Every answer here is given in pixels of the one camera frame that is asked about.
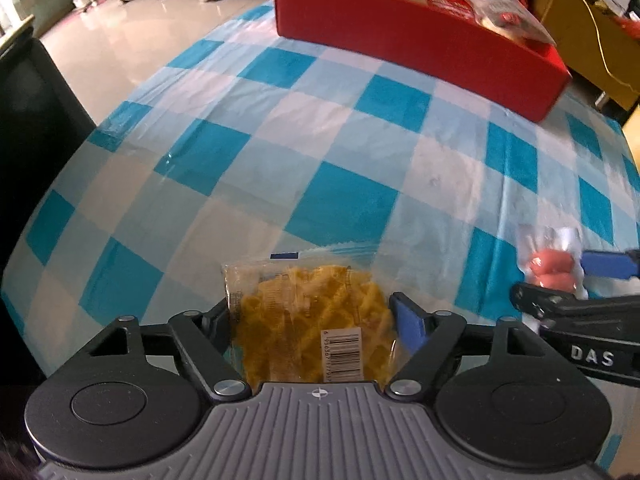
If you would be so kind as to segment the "vacuum packed red sausages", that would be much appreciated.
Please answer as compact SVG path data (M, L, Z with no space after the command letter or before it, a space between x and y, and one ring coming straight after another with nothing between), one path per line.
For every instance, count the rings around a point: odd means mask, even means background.
M521 224L516 230L516 262L525 283L586 299L582 238L577 228Z

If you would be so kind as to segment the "yellow crispy chips bag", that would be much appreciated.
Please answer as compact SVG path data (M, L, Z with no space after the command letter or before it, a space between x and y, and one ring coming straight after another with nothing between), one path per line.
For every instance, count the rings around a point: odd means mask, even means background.
M231 364L253 390L266 382L375 382L402 359L370 243L274 252L222 267Z

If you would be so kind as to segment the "round bun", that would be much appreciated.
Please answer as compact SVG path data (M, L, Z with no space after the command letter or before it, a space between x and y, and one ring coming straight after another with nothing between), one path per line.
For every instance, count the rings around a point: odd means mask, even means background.
M520 0L464 1L471 6L480 26L500 36L520 44L524 44L525 41L537 41L541 44L555 45L547 29L521 4Z

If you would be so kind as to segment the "red biscuit snack box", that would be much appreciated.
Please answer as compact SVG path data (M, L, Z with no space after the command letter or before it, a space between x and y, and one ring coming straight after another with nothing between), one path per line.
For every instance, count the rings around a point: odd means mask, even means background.
M475 18L473 9L465 0L427 0L427 2L430 6L458 18L465 20L474 20Z

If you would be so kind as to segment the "blue white checkered tablecloth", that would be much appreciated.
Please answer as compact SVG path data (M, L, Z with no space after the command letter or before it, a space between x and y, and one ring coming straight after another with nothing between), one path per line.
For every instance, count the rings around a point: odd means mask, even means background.
M569 96L540 124L446 82L284 39L263 4L123 102L37 207L2 285L46 373L120 314L167 320L222 297L244 256L341 242L427 307L511 312L522 223L592 248L639 233L614 122Z

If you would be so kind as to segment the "dark chair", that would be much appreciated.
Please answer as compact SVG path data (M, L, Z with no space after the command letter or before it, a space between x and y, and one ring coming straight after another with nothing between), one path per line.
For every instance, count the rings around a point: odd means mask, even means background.
M1 264L96 124L29 28L1 55Z

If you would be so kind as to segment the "red storage box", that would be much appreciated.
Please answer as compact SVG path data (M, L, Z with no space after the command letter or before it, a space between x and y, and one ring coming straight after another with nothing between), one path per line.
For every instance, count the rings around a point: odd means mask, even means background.
M570 83L551 44L524 44L409 0L274 0L279 35L379 58L541 122Z

